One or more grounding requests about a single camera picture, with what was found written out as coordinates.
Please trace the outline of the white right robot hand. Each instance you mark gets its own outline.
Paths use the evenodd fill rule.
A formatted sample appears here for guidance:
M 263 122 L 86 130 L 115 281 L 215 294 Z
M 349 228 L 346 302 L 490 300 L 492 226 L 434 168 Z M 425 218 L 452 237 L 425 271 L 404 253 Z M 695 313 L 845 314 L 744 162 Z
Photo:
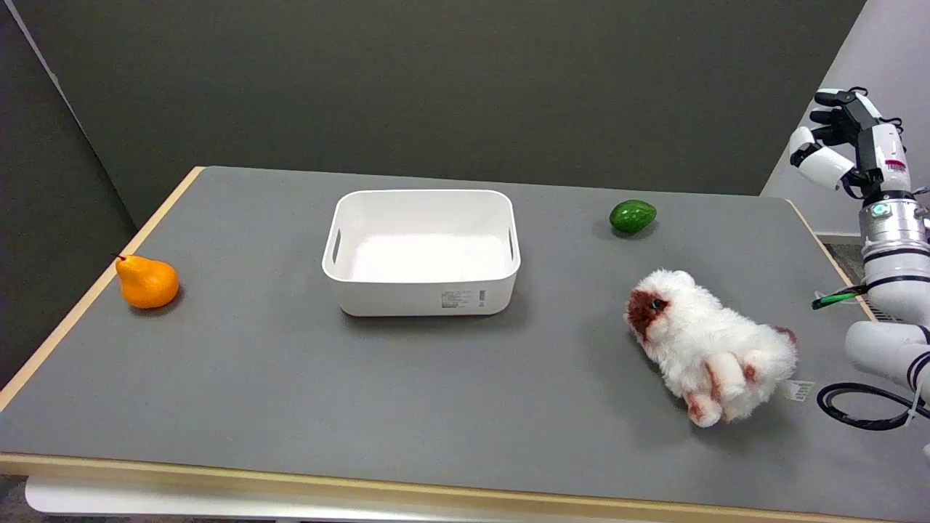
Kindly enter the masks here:
M 884 117 L 864 87 L 821 89 L 809 120 L 788 139 L 788 162 L 809 181 L 850 198 L 911 188 L 902 121 Z

